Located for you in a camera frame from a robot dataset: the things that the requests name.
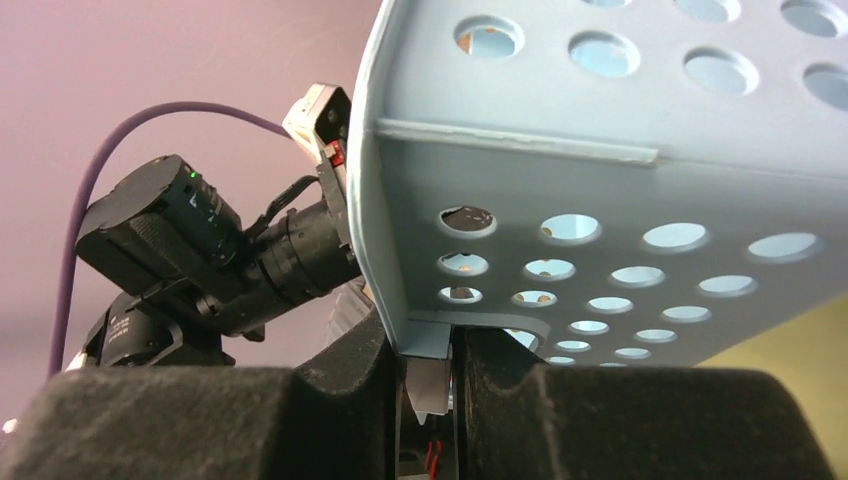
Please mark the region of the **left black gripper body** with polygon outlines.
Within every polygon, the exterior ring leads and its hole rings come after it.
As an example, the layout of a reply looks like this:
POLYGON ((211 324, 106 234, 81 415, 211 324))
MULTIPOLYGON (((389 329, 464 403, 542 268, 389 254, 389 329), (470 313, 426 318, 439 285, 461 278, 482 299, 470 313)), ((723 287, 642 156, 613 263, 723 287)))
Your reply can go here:
POLYGON ((292 207, 318 183, 299 178, 243 226, 183 158, 159 157, 88 207, 75 251, 142 308, 241 336, 359 275, 323 196, 292 207))

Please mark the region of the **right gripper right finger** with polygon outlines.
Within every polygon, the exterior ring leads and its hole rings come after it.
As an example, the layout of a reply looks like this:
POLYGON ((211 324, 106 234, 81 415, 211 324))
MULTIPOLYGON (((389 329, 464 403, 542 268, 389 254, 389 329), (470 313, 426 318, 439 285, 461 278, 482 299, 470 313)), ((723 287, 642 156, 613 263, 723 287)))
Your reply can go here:
POLYGON ((793 396, 754 370, 551 365, 497 329, 453 338, 464 479, 830 479, 793 396))

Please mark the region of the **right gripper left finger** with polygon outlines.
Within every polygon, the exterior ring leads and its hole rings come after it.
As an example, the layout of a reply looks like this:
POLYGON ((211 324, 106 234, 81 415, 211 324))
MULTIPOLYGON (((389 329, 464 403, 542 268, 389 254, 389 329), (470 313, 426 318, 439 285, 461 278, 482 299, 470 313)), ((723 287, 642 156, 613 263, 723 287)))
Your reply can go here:
POLYGON ((392 479, 396 360, 370 315, 298 368, 86 368, 51 380, 5 479, 392 479))

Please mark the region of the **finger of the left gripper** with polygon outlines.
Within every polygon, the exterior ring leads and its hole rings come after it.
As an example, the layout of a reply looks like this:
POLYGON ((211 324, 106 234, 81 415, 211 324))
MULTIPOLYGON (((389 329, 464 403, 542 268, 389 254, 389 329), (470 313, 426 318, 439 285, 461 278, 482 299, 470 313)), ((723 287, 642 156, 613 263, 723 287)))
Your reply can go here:
POLYGON ((316 170, 330 221, 338 234, 341 247, 343 249, 351 249, 351 235, 345 193, 345 143, 331 142, 319 150, 319 159, 320 161, 316 170))

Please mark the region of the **light blue plastic crate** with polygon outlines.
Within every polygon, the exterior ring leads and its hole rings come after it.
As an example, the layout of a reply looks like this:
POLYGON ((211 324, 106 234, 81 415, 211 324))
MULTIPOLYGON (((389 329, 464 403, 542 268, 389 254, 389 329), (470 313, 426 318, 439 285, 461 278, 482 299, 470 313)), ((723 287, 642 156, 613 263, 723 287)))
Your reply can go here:
POLYGON ((843 1, 386 1, 348 146, 415 409, 454 328, 691 366, 847 289, 843 1))

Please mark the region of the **olive green plastic crate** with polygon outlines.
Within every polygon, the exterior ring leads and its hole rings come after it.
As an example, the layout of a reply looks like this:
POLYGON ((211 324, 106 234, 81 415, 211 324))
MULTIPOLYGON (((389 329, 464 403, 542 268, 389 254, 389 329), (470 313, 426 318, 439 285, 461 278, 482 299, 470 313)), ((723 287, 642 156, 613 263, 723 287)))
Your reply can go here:
POLYGON ((847 477, 847 297, 701 363, 762 370, 796 397, 835 475, 847 477))

